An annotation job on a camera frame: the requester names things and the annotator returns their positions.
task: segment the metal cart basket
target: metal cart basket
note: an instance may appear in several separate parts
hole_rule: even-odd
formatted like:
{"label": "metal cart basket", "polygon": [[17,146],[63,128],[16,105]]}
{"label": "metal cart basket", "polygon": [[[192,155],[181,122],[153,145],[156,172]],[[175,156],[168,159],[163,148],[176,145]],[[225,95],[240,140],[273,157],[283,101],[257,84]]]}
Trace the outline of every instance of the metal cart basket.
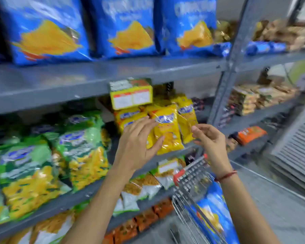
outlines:
{"label": "metal cart basket", "polygon": [[[280,241],[284,244],[305,243],[305,197],[234,161],[231,162]],[[207,227],[206,223],[218,236],[214,242],[227,243],[195,203],[203,197],[208,184],[213,180],[209,171],[204,157],[200,157],[174,176],[177,188],[172,203],[179,218],[177,225],[189,243],[210,243],[199,227]],[[193,212],[196,212],[198,218],[193,217]]]}

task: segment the blue chip bag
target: blue chip bag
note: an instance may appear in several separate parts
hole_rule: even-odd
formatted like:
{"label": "blue chip bag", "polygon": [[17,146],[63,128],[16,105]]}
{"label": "blue chip bag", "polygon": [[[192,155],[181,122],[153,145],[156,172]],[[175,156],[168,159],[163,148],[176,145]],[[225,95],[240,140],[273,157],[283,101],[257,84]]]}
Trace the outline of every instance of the blue chip bag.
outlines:
{"label": "blue chip bag", "polygon": [[[228,244],[239,244],[232,218],[218,183],[213,182],[209,186],[206,196],[198,201],[197,205]],[[219,236],[211,229],[199,212],[194,207],[187,209],[211,244],[217,244],[220,240]]]}
{"label": "blue chip bag", "polygon": [[90,60],[80,0],[0,0],[14,63]]}
{"label": "blue chip bag", "polygon": [[91,0],[97,23],[98,54],[131,57],[156,54],[154,0]]}
{"label": "blue chip bag", "polygon": [[167,55],[196,55],[213,44],[216,0],[162,0]]}

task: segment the red bracelet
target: red bracelet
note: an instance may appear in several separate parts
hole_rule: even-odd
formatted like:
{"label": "red bracelet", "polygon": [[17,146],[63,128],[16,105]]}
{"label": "red bracelet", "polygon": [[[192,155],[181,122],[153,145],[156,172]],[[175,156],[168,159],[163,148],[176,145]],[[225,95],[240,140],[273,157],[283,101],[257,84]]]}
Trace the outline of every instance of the red bracelet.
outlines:
{"label": "red bracelet", "polygon": [[233,170],[232,172],[227,173],[226,175],[220,177],[219,179],[216,177],[214,181],[215,181],[215,182],[220,182],[220,181],[222,181],[222,180],[224,180],[224,179],[226,179],[226,178],[228,178],[228,177],[231,177],[231,176],[234,175],[234,174],[237,174],[237,171],[236,171],[236,170]]}

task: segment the white louvered vent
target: white louvered vent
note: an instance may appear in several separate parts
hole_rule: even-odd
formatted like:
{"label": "white louvered vent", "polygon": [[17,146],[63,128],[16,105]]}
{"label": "white louvered vent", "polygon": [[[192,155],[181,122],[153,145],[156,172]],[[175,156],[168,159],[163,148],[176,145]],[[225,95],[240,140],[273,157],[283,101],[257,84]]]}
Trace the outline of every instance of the white louvered vent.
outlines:
{"label": "white louvered vent", "polygon": [[292,174],[305,176],[305,108],[276,143],[271,154],[281,159]]}

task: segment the right hand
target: right hand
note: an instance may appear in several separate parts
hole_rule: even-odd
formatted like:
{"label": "right hand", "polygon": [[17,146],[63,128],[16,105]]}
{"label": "right hand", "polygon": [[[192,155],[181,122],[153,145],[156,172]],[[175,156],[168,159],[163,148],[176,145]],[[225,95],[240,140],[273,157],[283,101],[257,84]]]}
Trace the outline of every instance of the right hand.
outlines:
{"label": "right hand", "polygon": [[192,127],[192,133],[194,138],[200,140],[195,140],[194,143],[205,149],[216,177],[220,178],[233,171],[227,156],[226,137],[222,132],[209,124],[197,124]]}

